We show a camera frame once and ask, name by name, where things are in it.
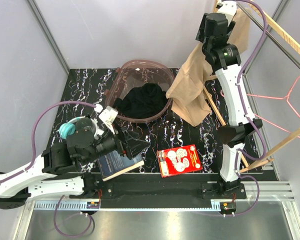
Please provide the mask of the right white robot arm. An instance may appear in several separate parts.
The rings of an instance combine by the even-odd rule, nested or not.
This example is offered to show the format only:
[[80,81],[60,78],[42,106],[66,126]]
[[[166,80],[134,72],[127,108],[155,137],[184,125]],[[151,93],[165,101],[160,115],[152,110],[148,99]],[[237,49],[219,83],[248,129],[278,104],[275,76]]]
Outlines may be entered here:
[[212,188],[213,193],[225,199],[240,187],[239,160],[246,138],[263,125],[260,119],[255,118],[245,87],[240,84],[242,74],[239,50],[228,43],[235,26],[233,17],[236,12],[236,9],[219,9],[217,12],[205,13],[196,37],[202,43],[202,53],[222,87],[228,108],[229,123],[218,129],[223,144],[223,157],[219,179]]

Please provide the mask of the black t shirt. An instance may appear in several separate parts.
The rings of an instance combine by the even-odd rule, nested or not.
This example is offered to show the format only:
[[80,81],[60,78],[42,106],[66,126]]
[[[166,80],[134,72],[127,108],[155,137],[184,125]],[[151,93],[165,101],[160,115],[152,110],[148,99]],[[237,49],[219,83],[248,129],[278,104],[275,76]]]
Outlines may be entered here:
[[145,83],[132,88],[123,99],[117,98],[113,108],[127,118],[146,119],[161,112],[167,102],[166,91],[158,84]]

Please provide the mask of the beige t shirt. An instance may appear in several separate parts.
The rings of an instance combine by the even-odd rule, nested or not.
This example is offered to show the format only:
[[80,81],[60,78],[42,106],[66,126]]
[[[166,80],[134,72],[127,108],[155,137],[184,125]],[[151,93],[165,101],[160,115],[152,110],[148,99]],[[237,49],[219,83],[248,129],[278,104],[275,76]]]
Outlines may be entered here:
[[[233,20],[235,26],[228,43],[235,45],[242,54],[248,48],[251,20],[240,8]],[[202,53],[202,46],[201,42],[196,45],[166,93],[166,97],[172,99],[171,110],[193,127],[201,124],[212,112],[203,87],[213,70]]]

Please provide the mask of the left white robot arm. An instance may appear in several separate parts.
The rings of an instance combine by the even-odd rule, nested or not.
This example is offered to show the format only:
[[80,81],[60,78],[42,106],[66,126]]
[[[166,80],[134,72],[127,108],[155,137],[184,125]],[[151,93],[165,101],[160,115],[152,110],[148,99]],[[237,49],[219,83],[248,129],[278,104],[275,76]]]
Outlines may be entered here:
[[0,172],[0,209],[15,209],[27,201],[62,195],[72,199],[93,198],[98,193],[98,184],[92,174],[68,179],[57,177],[113,151],[132,160],[149,146],[149,142],[125,128],[117,133],[107,130],[100,139],[88,129],[76,130],[65,141],[47,148],[32,164],[9,173]]

